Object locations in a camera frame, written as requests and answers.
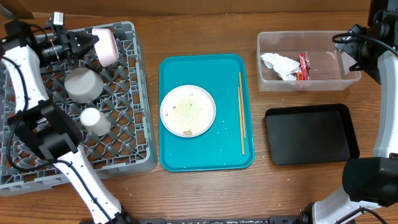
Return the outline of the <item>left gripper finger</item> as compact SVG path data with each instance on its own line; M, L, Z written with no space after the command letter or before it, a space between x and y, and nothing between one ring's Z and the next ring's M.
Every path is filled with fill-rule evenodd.
M78 47L92 47L95 45L95 43L99 41L99 37L97 35L72 31L70 31L68 34L71 38L71 42L73 42Z
M92 48L93 48L92 44L73 45L71 47L72 62L77 62L80 59L82 59Z

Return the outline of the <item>grey white bowl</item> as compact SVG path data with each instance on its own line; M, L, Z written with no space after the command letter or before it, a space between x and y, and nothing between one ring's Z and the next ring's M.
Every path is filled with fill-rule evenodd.
M86 67L71 70L66 75L64 85L69 98L77 103L93 101L103 91L102 78Z

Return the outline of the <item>red snack wrapper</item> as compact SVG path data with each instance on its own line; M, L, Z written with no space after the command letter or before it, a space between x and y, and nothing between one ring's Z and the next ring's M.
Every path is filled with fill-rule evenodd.
M310 74L309 74L307 54L304 52L301 52L301 53L299 53L298 56L300 59L300 66L299 66L298 72L296 73L296 80L308 81L308 80L310 80Z

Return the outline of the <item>white cup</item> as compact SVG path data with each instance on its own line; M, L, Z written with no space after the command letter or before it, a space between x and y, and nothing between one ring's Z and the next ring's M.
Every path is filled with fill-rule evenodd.
M111 128L111 122L106 119L106 115L96 108L83 110L80 121L85 129L97 136L105 135Z

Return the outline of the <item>white napkin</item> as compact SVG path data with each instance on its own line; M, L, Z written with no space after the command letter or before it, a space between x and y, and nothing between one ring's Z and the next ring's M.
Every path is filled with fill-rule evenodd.
M300 63L279 54L264 53L260 56L267 68L273 69L283 81L295 81Z

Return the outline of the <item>large white plate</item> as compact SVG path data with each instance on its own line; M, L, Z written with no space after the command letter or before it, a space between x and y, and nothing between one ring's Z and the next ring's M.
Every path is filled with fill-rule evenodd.
M160 105L162 124L169 132L182 138L205 133L215 118L213 97L196 85L181 85L170 90Z

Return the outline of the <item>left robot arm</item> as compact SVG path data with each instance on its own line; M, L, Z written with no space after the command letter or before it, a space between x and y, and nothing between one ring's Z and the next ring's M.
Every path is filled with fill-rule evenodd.
M91 212L94 223L134 223L104 186L83 150L80 127L48 96L40 68L67 62L75 66L91 49L118 53L111 31L102 37L91 32L66 30L63 22L48 21L45 27L13 20L5 24L1 61L15 93L15 114L6 142L8 163L18 171L32 172L49 166L61 171ZM18 137L44 164L33 168L17 165L11 147Z

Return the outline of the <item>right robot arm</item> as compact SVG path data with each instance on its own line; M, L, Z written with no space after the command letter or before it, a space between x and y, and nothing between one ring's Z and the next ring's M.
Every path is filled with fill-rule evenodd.
M397 203L397 0L372 0L368 25L355 24L332 37L335 47L355 60L381 85L379 131L372 157L350 159L343 185L327 198L307 205L297 223L349 223L359 215Z

